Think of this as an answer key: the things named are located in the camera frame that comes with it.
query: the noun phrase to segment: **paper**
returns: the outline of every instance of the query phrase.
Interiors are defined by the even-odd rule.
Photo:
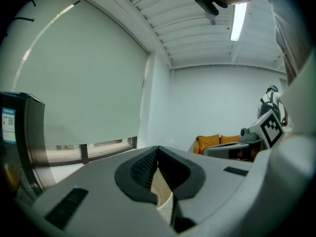
[[[15,110],[2,108],[2,135],[4,142],[16,144]]]

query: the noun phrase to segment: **sticker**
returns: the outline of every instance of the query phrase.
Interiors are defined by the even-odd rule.
[[[16,144],[15,140],[15,110],[2,108],[2,135],[4,142]]]
[[[270,148],[274,146],[283,134],[283,130],[273,113],[261,124],[261,129],[267,138]]]

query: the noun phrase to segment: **yellow cushion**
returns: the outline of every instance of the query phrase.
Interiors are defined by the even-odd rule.
[[[208,147],[217,146],[219,142],[219,134],[213,136],[199,136],[199,154],[203,155],[203,150]]]
[[[194,141],[194,150],[193,152],[198,155],[198,140]]]
[[[226,136],[221,136],[221,144],[226,144],[226,143],[232,143],[232,142],[238,142],[240,139],[240,136],[231,136],[231,137],[226,137]]]

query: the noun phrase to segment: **roller blind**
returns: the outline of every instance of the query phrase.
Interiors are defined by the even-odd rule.
[[[47,145],[137,136],[147,57],[116,22],[82,1],[38,40],[16,90],[46,104]]]

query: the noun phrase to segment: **refrigerator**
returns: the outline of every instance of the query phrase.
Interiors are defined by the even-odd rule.
[[[28,204],[55,185],[45,149],[45,104],[22,92],[0,92],[0,161],[12,194]]]

